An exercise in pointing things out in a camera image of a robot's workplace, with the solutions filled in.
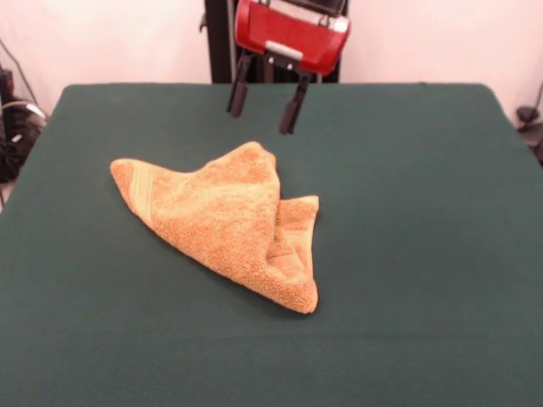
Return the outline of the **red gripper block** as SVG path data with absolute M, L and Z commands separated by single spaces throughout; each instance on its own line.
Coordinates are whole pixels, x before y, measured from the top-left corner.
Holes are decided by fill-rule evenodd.
M 236 43 L 253 53 L 279 55 L 301 70 L 329 75 L 350 35 L 351 21 L 340 12 L 307 1 L 240 1 L 235 17 Z M 238 118 L 248 91 L 253 54 L 242 51 L 227 112 Z M 311 77 L 302 75 L 280 122 L 281 134 L 293 134 Z

